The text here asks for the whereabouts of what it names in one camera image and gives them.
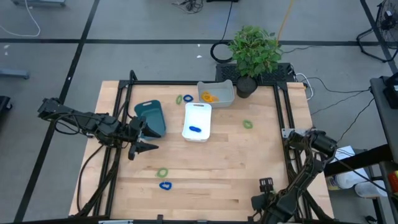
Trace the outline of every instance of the potted plant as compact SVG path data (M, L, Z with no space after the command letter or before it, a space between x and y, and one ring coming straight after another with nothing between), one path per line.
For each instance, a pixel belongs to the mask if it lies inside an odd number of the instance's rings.
M278 67L282 51L270 33L260 27L244 26L229 43L233 59L241 76L237 80L237 94L247 98L257 89L256 78L264 73L271 73Z

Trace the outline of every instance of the blue ring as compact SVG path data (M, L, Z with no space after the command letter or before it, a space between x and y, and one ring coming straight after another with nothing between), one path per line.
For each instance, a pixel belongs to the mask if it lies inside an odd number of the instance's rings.
M183 99L185 102L189 103L193 100L193 97L191 95L185 95Z

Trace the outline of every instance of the black plant pot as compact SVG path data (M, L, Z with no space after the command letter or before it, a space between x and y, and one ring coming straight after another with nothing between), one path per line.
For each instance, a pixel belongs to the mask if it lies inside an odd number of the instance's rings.
M257 81L252 77L239 77L236 82L236 94L238 94L240 98L247 98L254 93L257 86Z

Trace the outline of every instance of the floor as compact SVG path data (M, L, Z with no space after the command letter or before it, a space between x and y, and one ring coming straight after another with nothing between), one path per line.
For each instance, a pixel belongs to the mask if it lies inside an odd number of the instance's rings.
M189 15L171 5L174 1L67 0L66 7L33 5L32 14L42 30L38 38L18 39L0 30L0 67L31 74L29 80L0 79L0 95L10 96L14 103L0 132L0 177L6 180L0 185L0 223L14 220L47 132L49 124L37 118L37 109L43 98L60 95L65 79L71 82L65 104L80 111L95 109L103 80L126 79L130 69L140 80L214 80L216 62L210 57L207 40L223 35L229 3L205 2L202 12ZM367 4L375 16L379 1L368 0ZM233 4L225 39L232 39L243 25L277 32L288 5L289 0ZM86 38L91 42L83 46L76 67L71 67L72 60L79 57L76 50L90 11L94 18ZM24 5L5 0L0 2L0 25L21 34L37 32ZM296 72L321 78L333 90L367 89L370 78L392 75L395 64L374 60L353 44L368 28L359 0L296 0L282 33L283 50L312 42L340 46L296 50L283 55L282 61L293 64ZM101 44L102 39L136 41ZM364 40L377 41L374 34ZM384 56L380 46L366 49ZM229 55L222 48L216 54L220 58ZM310 82L314 89L308 102L311 112L348 96L326 91L317 80ZM313 123L338 139L371 98L370 93L362 93L315 114ZM341 145L366 149L385 142L372 103ZM24 221L67 216L85 144L81 136L54 134ZM335 217L341 221L364 223L364 216L374 216L372 202L357 197L353 189L330 192L330 196ZM387 222L392 223L388 203L383 203L383 209Z

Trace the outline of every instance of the white cable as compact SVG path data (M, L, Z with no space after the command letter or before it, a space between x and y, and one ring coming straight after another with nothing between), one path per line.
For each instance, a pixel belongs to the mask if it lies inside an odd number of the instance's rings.
M4 28L2 25L0 25L0 28L1 28L2 30L4 30L5 32L7 32L8 34L15 35L15 36L17 36L17 37L38 37L38 36L40 35L40 32L41 32L42 30L40 29L40 26L38 25L38 23L36 22L36 20L33 18L32 14L30 13L29 7L28 7L28 5L27 5L27 0L25 0L25 6L26 6L27 13L29 13L30 18L32 18L33 22L34 22L34 23L36 24L36 26L37 26L38 31L37 31L37 34L36 34L36 35L16 34L16 33L13 33L13 32L8 31L8 30L7 30L6 28Z
M302 76L304 77L304 79L305 79L305 81L307 82L308 87L310 88L310 91L311 91L311 96L310 96L309 98L307 98L307 100L311 100L311 98L313 97L313 91L312 91L312 87L311 87L310 82L308 81L307 77L306 77L304 74L302 74L302 73L296 73L296 75L302 75Z

